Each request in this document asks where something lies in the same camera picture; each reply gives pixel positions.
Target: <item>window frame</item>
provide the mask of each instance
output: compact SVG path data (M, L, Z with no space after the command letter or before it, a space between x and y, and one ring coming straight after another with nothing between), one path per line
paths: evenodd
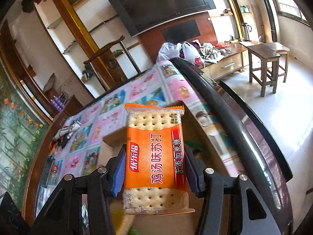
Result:
M278 15L283 16L283 17L287 17L287 18L290 18L290 19L293 19L293 20L296 20L296 21L298 21L298 22L300 22L300 23L302 23L302 24L304 24L304 25L310 27L308 21L306 21L306 20L304 20L303 18L298 17L298 16L296 16L296 15L293 15L293 14L290 14L290 13L287 13L287 12L284 12L284 11L281 11L281 10L280 10L280 6L279 6L279 1L278 1L278 0L273 0L273 1L274 1L274 6L275 6L275 9L276 9L276 13L277 13ZM297 3L295 0L293 0L293 1L294 1L295 4L298 6L298 9L300 10L300 13L303 14L303 11L302 11L302 9L300 8L300 6L298 5L298 3Z

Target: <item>silver bolt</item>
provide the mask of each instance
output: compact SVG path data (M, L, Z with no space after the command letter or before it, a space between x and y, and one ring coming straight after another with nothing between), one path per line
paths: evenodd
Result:
M72 178L73 178L73 176L71 174L67 174L67 175L64 176L64 179L66 181L70 181Z
M98 169L99 173L105 173L106 172L106 167L101 167Z
M239 175L239 178L242 180L242 181L247 181L248 180L248 177L244 174L241 174Z
M206 169L205 169L205 172L208 173L208 174L213 174L213 173L214 173L214 169L212 169L212 168L206 168Z

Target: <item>wooden stool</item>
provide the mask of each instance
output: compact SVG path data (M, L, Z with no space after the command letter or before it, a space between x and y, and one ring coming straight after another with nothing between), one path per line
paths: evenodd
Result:
M284 45L280 44L279 42L263 43L263 45L270 48L271 50L275 51L276 53L278 53L280 55L286 55L285 68L278 65L284 71L284 73L278 74L278 76L284 76L284 83L285 83L286 79L287 79L290 49L285 47Z
M249 82L252 83L252 78L254 78L261 85L261 97L264 97L265 87L267 85L273 86L273 93L275 94L277 88L279 58L281 55L263 44L248 46L247 49L249 55ZM252 54L261 59L260 68L252 68ZM272 75L267 73L267 62L272 62ZM253 74L254 71L259 70L261 71L261 80Z

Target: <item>plastic bag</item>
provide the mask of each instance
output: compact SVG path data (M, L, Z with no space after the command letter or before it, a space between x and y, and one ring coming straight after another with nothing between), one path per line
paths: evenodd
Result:
M126 214L165 215L188 208L181 116L184 107L126 103L124 204Z
M178 43L177 45L170 42L163 43L156 58L156 62L158 63L170 60L174 57L179 57L179 51L181 50L181 48L182 45L180 43Z
M204 65L204 60L202 59L199 52L193 45L191 45L188 42L184 42L182 44L182 49L184 52L185 60L191 62L196 66Z

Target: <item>tile floor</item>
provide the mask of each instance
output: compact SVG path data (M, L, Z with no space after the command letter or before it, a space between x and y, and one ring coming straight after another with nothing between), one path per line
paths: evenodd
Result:
M259 116L293 172L287 187L296 230L313 202L313 193L306 195L313 187L313 65L310 68L290 58L287 82L283 83L283 76L279 77L276 94L267 86L263 98L256 80L249 83L248 68L223 80Z

